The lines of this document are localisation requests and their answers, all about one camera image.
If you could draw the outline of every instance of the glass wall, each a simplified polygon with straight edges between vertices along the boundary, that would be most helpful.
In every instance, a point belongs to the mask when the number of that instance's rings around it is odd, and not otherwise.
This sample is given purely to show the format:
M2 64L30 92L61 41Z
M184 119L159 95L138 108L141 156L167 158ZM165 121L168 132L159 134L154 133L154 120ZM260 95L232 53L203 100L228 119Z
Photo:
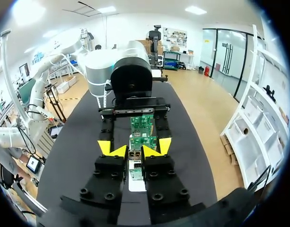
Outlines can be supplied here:
M204 69L210 68L209 76L211 76L212 65L215 55L216 30L204 30L202 39L202 53L200 66Z
M232 96L238 86L245 59L246 35L218 30L215 70L212 78Z
M264 49L264 41L259 39ZM204 29L200 66L237 101L246 88L253 58L253 36L226 29ZM264 58L257 58L254 78L260 78Z

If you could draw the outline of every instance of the red fire extinguisher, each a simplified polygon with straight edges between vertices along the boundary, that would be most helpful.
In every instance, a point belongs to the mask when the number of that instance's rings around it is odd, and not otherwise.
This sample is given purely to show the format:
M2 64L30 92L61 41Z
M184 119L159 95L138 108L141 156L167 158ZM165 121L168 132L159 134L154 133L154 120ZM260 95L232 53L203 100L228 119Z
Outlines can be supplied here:
M210 68L208 66L206 66L204 75L208 77L209 71L210 71Z

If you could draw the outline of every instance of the wooden floor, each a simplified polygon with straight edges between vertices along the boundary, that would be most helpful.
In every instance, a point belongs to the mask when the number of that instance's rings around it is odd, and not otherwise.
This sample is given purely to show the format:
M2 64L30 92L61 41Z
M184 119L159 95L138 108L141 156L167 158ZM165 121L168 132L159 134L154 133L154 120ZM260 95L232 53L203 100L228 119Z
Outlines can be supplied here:
M243 186L238 166L230 164L230 157L220 141L220 133L230 120L238 103L220 85L196 71L165 70L169 83L184 104L207 154L217 197L220 200L237 187ZM64 114L69 117L79 100L88 90L85 79L80 74L77 83L65 94L59 95Z

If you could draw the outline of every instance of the ceiling light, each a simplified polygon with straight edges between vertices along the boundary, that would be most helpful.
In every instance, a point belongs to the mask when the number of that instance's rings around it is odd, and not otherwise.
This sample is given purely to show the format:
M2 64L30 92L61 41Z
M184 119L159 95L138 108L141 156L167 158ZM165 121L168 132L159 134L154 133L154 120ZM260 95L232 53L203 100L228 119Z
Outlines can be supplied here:
M18 0L12 13L15 21L20 26L25 26L38 21L45 13L46 9L40 6L35 0Z
M110 7L100 8L98 9L98 11L100 11L101 13L110 13L110 12L115 12L116 8L114 6L110 6Z
M28 52L32 51L34 48L35 48L35 47L30 47L30 48L28 48L27 50L25 50L24 53L28 53Z
M196 15L201 15L201 14L205 14L207 13L207 11L201 9L201 8L198 8L196 6L189 6L188 8L185 9L187 12L190 12L190 13L194 13Z
M53 37L55 36L56 34L58 34L58 31L57 30L51 30L49 32L46 32L43 37L44 38L50 38L50 37Z

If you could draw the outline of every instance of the black mat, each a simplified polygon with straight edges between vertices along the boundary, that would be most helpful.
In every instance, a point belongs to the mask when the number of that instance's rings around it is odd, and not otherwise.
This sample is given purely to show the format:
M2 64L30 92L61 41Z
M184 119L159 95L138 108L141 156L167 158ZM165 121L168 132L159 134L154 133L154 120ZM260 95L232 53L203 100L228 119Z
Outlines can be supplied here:
M154 82L152 96L164 97L171 104L168 121L173 138L169 155L175 161L175 171L190 192L190 203L203 202L207 207L216 203L211 168L183 104L167 83ZM111 106L113 98L113 94L108 96L107 106ZM37 194L37 200L46 208L58 205L61 195L79 200L79 190L92 175L94 162L101 154L97 143L100 130L97 100L87 92L68 118L47 159ZM129 118L118 119L114 147L129 144L130 133ZM150 224L146 193L130 192L128 183L123 190L118 224Z

